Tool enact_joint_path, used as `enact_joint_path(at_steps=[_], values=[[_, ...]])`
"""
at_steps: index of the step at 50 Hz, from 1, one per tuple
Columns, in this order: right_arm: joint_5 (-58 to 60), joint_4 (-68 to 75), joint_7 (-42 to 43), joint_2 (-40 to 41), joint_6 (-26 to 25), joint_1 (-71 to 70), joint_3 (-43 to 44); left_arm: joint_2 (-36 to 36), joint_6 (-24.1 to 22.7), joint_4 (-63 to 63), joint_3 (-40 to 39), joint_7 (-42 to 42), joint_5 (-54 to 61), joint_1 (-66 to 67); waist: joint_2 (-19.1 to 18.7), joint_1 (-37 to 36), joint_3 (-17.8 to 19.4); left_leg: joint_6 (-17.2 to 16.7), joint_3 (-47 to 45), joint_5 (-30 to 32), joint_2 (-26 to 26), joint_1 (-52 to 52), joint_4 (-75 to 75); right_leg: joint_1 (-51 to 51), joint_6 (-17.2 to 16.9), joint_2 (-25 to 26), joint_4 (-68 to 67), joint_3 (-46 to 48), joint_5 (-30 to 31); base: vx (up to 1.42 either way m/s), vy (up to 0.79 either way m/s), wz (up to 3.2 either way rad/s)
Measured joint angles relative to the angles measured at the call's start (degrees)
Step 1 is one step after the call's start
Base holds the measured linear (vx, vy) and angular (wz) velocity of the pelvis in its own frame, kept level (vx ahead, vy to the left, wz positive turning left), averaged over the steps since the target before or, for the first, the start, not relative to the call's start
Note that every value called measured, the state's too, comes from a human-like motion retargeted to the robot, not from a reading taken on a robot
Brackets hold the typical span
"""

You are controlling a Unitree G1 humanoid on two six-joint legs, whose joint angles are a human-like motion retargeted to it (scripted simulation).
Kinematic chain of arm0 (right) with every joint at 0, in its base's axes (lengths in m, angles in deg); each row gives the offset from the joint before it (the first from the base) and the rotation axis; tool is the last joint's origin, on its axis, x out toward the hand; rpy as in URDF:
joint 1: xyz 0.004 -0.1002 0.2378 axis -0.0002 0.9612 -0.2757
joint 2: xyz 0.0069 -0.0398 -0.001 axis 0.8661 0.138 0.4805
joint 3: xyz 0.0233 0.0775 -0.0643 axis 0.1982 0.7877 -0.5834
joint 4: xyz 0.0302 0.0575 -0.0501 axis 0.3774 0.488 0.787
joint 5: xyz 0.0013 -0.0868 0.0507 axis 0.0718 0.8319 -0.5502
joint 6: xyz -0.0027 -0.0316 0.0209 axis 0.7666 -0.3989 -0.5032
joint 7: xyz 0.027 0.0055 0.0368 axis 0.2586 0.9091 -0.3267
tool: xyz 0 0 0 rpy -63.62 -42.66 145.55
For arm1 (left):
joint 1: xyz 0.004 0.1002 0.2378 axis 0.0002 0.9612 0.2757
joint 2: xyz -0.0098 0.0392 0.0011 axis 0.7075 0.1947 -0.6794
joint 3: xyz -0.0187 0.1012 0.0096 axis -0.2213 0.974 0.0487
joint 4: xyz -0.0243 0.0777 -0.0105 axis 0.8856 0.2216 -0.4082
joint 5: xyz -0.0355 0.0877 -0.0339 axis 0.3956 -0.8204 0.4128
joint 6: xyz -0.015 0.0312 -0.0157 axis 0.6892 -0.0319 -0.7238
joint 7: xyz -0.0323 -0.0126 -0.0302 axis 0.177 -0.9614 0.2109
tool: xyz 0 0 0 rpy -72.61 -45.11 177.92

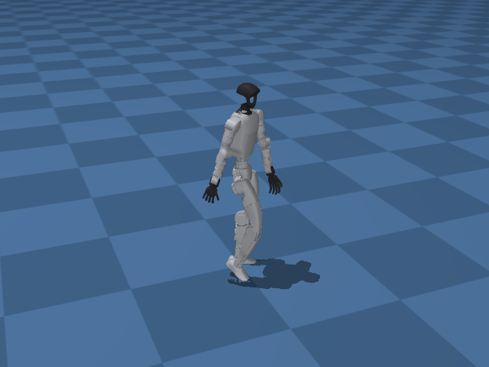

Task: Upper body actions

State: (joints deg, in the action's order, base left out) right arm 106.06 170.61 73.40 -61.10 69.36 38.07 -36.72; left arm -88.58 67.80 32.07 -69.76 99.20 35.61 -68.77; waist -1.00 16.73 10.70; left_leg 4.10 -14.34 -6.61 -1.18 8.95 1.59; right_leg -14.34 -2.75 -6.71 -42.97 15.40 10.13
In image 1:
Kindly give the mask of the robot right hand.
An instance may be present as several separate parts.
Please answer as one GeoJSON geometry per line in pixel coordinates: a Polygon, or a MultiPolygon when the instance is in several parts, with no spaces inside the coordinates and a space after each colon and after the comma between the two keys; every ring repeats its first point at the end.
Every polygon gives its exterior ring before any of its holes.
{"type": "MultiPolygon", "coordinates": [[[[212,179],[212,177],[211,177],[211,179],[212,179]]],[[[207,201],[207,199],[208,199],[208,197],[209,197],[209,200],[208,200],[208,201],[209,201],[209,203],[210,203],[210,200],[211,200],[211,197],[212,197],[212,203],[214,203],[214,197],[215,197],[215,195],[216,195],[217,200],[219,200],[219,196],[218,196],[218,194],[217,194],[217,191],[218,191],[218,190],[217,190],[217,188],[216,188],[216,187],[218,187],[218,186],[219,186],[219,182],[220,182],[220,179],[219,179],[219,181],[218,181],[217,185],[215,185],[215,184],[211,183],[211,180],[210,180],[210,182],[209,182],[209,185],[210,185],[210,186],[208,186],[208,187],[206,188],[206,191],[205,191],[205,193],[203,194],[202,198],[204,199],[205,195],[207,194],[207,195],[206,195],[206,201],[207,201]]]]}

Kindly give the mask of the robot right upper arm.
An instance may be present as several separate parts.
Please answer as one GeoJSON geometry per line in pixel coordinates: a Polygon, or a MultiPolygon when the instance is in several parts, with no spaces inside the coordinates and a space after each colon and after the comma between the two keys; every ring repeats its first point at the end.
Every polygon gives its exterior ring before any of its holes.
{"type": "Polygon", "coordinates": [[[224,149],[226,152],[225,159],[230,159],[232,157],[232,150],[229,149],[233,142],[235,133],[239,130],[241,126],[241,119],[238,117],[230,118],[225,123],[225,132],[222,137],[222,143],[219,150],[224,149]]]}

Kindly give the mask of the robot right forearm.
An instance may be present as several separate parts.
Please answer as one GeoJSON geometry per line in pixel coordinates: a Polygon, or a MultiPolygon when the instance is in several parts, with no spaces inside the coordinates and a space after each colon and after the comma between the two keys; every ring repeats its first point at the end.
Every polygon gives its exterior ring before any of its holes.
{"type": "Polygon", "coordinates": [[[213,176],[211,179],[211,184],[217,185],[220,177],[223,175],[223,171],[225,168],[225,165],[227,163],[225,159],[226,152],[224,149],[221,149],[216,157],[216,164],[215,164],[215,170],[213,171],[213,176]]]}

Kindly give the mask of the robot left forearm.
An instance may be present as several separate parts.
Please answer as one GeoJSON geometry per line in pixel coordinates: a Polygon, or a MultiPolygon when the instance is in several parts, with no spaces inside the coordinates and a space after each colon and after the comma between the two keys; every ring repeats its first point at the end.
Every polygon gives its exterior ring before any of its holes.
{"type": "Polygon", "coordinates": [[[263,159],[264,171],[267,174],[270,174],[272,173],[270,167],[273,166],[272,165],[273,161],[271,160],[271,156],[270,156],[270,145],[267,146],[266,148],[262,148],[260,151],[263,159]]]}

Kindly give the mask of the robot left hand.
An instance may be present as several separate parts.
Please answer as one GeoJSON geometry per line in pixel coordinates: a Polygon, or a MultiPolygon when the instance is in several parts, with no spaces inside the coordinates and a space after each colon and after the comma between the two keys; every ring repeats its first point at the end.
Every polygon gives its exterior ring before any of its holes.
{"type": "MultiPolygon", "coordinates": [[[[273,167],[273,166],[271,166],[271,167],[270,167],[270,169],[271,169],[271,172],[272,172],[272,173],[270,173],[270,174],[267,174],[267,173],[266,173],[266,175],[267,175],[267,176],[269,176],[269,177],[268,177],[268,182],[269,182],[269,184],[270,184],[270,192],[272,191],[272,187],[273,187],[273,193],[272,193],[272,194],[274,194],[274,191],[275,191],[275,188],[276,188],[276,193],[275,193],[275,195],[276,195],[276,194],[277,194],[277,191],[278,191],[278,193],[280,192],[280,187],[282,187],[282,182],[281,182],[281,181],[280,181],[280,179],[279,179],[279,178],[278,178],[278,177],[275,175],[274,167],[273,167]],[[274,185],[275,185],[275,186],[274,186],[274,185]],[[278,189],[277,189],[277,187],[278,187],[278,189]]],[[[269,193],[270,193],[270,192],[269,192],[269,193]]]]}

